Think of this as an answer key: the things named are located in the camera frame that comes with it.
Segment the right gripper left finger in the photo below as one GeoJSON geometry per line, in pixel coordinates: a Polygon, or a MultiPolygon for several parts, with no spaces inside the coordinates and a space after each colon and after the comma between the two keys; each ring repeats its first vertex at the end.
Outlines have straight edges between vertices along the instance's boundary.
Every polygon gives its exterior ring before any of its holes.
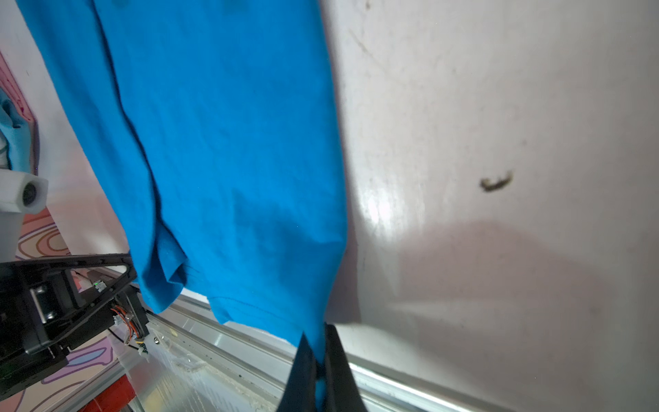
{"type": "Polygon", "coordinates": [[[302,335],[277,412],[316,410],[317,360],[307,337],[302,335]]]}

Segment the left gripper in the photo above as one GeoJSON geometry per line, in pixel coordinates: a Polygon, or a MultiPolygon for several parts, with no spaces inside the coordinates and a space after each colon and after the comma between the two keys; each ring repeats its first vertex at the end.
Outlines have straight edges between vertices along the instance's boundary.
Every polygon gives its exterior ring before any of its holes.
{"type": "Polygon", "coordinates": [[[128,254],[40,257],[1,265],[1,397],[68,364],[67,357],[119,319],[142,343],[147,315],[128,254]]]}

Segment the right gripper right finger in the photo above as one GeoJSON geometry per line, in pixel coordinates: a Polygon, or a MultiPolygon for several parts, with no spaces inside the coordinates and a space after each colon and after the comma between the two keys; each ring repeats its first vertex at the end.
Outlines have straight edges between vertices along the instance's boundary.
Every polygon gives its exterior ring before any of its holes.
{"type": "Polygon", "coordinates": [[[325,337],[324,378],[326,398],[324,410],[330,412],[367,412],[358,386],[355,383],[348,357],[334,325],[325,325],[325,337]]]}

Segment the blue t-shirt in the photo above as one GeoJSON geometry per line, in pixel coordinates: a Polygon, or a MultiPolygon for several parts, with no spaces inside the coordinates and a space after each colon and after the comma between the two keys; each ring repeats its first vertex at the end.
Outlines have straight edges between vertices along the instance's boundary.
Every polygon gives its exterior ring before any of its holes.
{"type": "Polygon", "coordinates": [[[348,243],[331,60],[316,1],[20,1],[156,312],[309,343],[348,243]]]}

